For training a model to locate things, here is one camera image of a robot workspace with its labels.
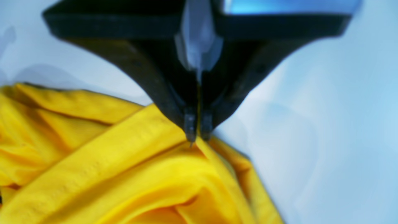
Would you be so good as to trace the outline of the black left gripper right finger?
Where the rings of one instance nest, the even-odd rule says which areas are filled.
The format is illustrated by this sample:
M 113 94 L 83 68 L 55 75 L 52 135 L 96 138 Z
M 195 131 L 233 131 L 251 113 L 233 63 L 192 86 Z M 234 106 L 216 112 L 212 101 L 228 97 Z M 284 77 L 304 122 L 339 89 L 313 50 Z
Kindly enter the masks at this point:
M 208 141 L 246 96 L 294 51 L 344 33 L 352 0 L 212 0 L 222 50 L 203 74 L 200 136 Z

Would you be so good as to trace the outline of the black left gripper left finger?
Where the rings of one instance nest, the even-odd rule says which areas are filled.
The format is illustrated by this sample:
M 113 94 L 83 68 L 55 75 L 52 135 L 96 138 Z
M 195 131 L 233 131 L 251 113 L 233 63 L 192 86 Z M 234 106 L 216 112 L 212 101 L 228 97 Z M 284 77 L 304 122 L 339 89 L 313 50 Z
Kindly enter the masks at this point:
M 61 0 L 43 18 L 52 35 L 133 79 L 189 142 L 197 137 L 197 84 L 178 60 L 184 0 Z

